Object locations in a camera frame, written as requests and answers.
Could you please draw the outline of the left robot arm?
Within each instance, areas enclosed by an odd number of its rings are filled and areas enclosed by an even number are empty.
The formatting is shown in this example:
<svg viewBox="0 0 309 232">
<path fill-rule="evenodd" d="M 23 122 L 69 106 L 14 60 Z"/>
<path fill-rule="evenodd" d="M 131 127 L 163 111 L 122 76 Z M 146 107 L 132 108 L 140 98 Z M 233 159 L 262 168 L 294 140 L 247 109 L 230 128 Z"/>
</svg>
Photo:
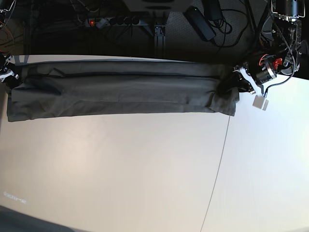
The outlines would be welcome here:
<svg viewBox="0 0 309 232">
<path fill-rule="evenodd" d="M 288 82 L 300 68 L 304 0 L 268 0 L 248 51 L 217 91 L 261 93 Z"/>
</svg>

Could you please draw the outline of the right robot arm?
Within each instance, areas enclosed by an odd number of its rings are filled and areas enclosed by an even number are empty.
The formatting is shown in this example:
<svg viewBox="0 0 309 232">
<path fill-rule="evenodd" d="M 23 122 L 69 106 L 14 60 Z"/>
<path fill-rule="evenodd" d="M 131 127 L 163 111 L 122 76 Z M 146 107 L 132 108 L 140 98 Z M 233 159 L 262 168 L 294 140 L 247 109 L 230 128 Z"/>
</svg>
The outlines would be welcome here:
<svg viewBox="0 0 309 232">
<path fill-rule="evenodd" d="M 5 31 L 11 37 L 11 42 L 13 43 L 15 38 L 7 28 L 7 24 L 13 15 L 16 5 L 16 0 L 0 1 L 0 16 L 3 17 L 3 20 L 0 21 L 0 30 Z M 0 51 L 0 82 L 9 89 L 17 87 L 21 82 L 20 76 L 15 70 L 16 66 L 10 62 L 12 58 L 10 52 Z"/>
</svg>

